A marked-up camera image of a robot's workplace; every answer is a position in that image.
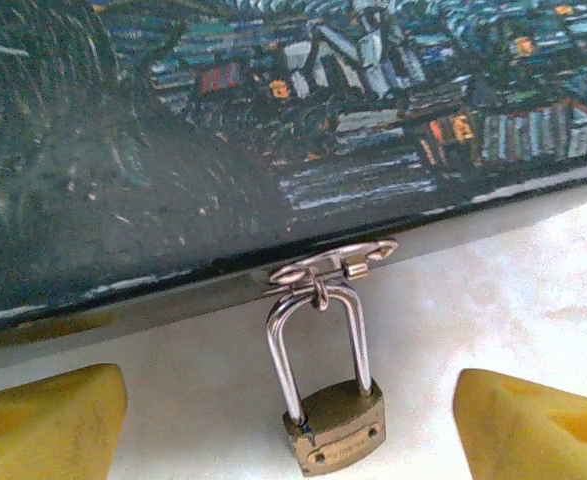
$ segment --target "starry night painting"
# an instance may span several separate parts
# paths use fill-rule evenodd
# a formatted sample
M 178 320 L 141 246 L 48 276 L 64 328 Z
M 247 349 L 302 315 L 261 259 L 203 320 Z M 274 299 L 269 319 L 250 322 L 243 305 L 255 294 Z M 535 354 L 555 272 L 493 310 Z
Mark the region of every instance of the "starry night painting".
M 0 321 L 575 178 L 587 0 L 0 1 Z

